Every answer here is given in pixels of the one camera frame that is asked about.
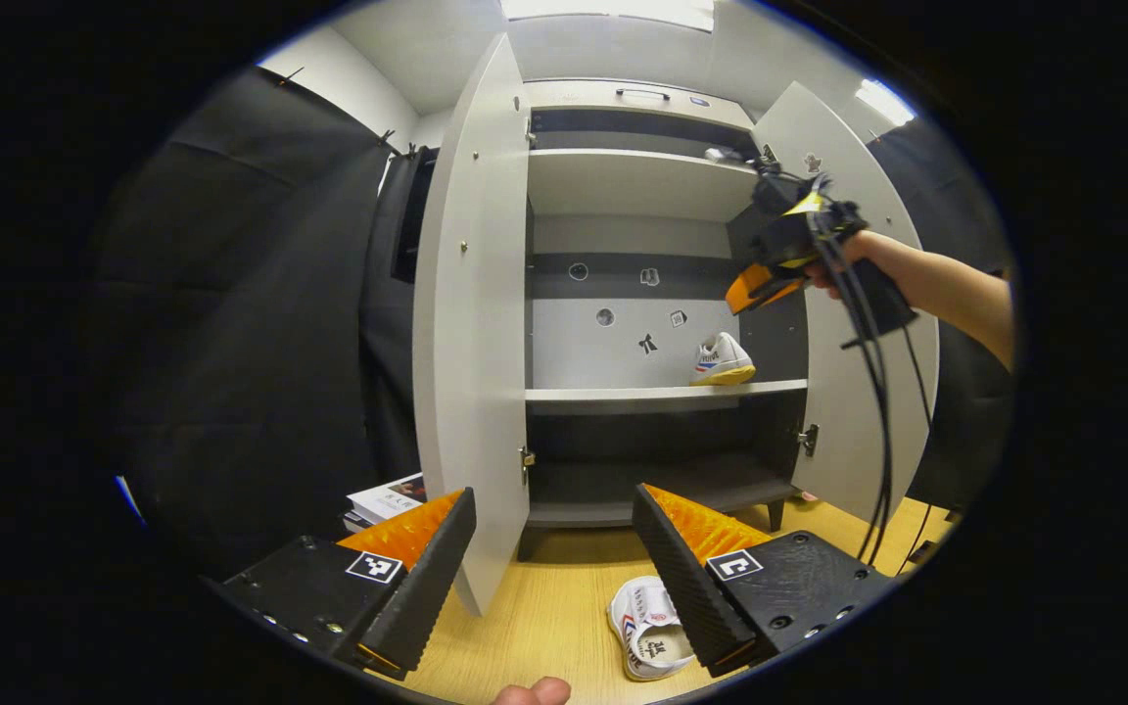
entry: ceiling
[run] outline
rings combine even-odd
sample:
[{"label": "ceiling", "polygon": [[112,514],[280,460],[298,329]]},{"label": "ceiling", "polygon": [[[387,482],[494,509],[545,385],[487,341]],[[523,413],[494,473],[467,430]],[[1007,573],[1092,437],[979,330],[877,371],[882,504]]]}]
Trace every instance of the ceiling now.
[{"label": "ceiling", "polygon": [[761,115],[792,80],[867,139],[890,122],[856,99],[863,69],[810,30],[740,0],[716,0],[711,34],[638,18],[508,21],[499,0],[381,0],[332,23],[420,115],[456,104],[494,35],[525,79],[603,77],[684,86]]}]

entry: black curtain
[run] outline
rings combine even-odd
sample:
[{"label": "black curtain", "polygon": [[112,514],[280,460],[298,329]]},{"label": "black curtain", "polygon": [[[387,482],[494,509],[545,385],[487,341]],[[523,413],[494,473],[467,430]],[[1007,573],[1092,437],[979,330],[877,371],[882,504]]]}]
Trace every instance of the black curtain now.
[{"label": "black curtain", "polygon": [[388,156],[254,68],[113,201],[82,340],[86,409],[115,435],[91,441],[148,525],[217,580],[301,532],[341,536],[345,494],[377,479],[358,303]]},{"label": "black curtain", "polygon": [[[415,253],[411,241],[400,241],[405,219],[420,220],[422,193],[429,188],[426,164],[435,151],[413,152],[389,161],[377,204],[372,233],[368,238],[360,299],[360,352],[363,362],[363,398],[368,438],[377,481],[420,473],[416,420],[412,402],[412,297]],[[420,231],[420,222],[416,223]]]},{"label": "black curtain", "polygon": [[[989,193],[940,130],[911,121],[873,140],[869,149],[902,197],[928,253],[986,272],[1011,266]],[[1012,398],[1012,377],[998,360],[940,321],[934,423],[908,496],[950,509],[972,501],[1003,452]]]}]

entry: cabinet handle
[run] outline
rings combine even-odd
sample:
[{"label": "cabinet handle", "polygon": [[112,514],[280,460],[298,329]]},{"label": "cabinet handle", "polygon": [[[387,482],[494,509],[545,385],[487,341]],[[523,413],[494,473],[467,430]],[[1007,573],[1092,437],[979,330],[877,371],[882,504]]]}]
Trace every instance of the cabinet handle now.
[{"label": "cabinet handle", "polygon": [[624,95],[624,94],[626,94],[626,91],[628,91],[628,92],[650,92],[652,95],[659,95],[659,97],[662,97],[664,100],[668,100],[668,94],[667,92],[660,92],[659,90],[646,90],[645,88],[618,88],[617,89],[617,95]]}]

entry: sticker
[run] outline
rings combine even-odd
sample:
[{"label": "sticker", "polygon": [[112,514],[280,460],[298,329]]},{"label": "sticker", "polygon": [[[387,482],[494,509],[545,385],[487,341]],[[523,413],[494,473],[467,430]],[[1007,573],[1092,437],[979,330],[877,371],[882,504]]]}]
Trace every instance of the sticker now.
[{"label": "sticker", "polygon": [[717,579],[722,581],[733,580],[735,576],[750,575],[751,573],[765,570],[746,550],[734,550],[734,553],[726,553],[724,556],[708,558],[708,566],[712,566],[712,572],[715,572]]},{"label": "sticker", "polygon": [[351,566],[345,572],[351,573],[351,575],[361,576],[364,580],[371,580],[372,582],[389,583],[403,565],[402,561],[377,556],[376,553],[364,550],[364,553],[360,553],[360,557],[354,559],[354,563],[351,563]]}]

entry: book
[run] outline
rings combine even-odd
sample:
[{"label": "book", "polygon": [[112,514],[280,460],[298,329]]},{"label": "book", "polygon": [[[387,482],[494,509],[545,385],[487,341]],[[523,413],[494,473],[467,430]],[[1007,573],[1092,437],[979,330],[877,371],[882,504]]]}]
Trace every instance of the book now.
[{"label": "book", "polygon": [[425,478],[420,473],[371,490],[361,490],[345,497],[351,501],[354,513],[373,525],[398,517],[407,509],[420,508],[429,501],[425,495]]},{"label": "book", "polygon": [[354,510],[342,514],[342,523],[345,525],[345,530],[350,532],[360,532],[372,527],[372,522],[354,512]]}]

